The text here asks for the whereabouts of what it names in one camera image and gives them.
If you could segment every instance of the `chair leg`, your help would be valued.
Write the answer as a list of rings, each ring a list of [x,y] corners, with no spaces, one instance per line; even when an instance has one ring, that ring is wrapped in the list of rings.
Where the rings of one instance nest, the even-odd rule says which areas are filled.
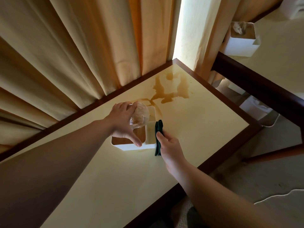
[[[272,151],[270,153],[264,153],[261,155],[243,159],[242,161],[247,164],[252,164],[252,163],[257,163],[257,162],[264,162],[264,161],[279,159],[279,158],[283,158],[283,157],[299,155],[299,154],[304,154],[304,144],[299,144],[296,146],[279,149],[276,151]]]

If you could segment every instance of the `crumpled paper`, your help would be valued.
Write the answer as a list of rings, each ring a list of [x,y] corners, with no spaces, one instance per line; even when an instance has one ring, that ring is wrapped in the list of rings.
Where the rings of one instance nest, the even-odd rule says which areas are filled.
[[[145,126],[149,121],[149,117],[150,112],[148,107],[143,103],[137,103],[134,114],[132,114],[132,117],[130,119],[130,125],[132,129]]]
[[[244,35],[246,33],[246,22],[235,22],[233,29],[238,34]]]

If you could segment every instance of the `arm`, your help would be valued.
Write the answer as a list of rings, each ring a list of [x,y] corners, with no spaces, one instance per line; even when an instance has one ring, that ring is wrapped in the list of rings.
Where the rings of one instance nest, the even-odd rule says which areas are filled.
[[[161,154],[168,171],[176,178],[191,199],[202,219],[211,227],[277,228],[252,203],[223,187],[191,165],[184,157],[177,138],[166,131],[157,133]]]
[[[0,164],[0,227],[40,227],[109,136],[137,146],[130,118],[137,103],[115,104],[110,114]]]

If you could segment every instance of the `hand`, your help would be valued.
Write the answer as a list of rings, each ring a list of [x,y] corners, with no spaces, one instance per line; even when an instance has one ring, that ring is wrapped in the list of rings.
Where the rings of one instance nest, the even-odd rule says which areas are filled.
[[[173,137],[167,131],[163,130],[163,136],[160,132],[156,133],[158,141],[161,143],[161,154],[166,163],[170,174],[174,176],[174,171],[183,167],[187,160],[184,157],[183,150],[177,138]]]
[[[104,119],[108,120],[111,125],[113,125],[113,137],[128,138],[136,146],[141,147],[142,143],[140,139],[134,134],[130,125],[130,119],[137,107],[137,101],[129,107],[130,104],[132,103],[129,101],[115,104],[109,115]]]

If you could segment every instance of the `forearm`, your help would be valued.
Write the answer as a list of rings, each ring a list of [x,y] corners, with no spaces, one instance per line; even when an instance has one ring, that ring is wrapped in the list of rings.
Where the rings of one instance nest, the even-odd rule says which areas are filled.
[[[0,226],[39,227],[112,130],[106,119],[94,121],[0,164]]]
[[[173,173],[202,219],[211,227],[280,227],[252,203],[223,187],[193,165],[186,163]]]

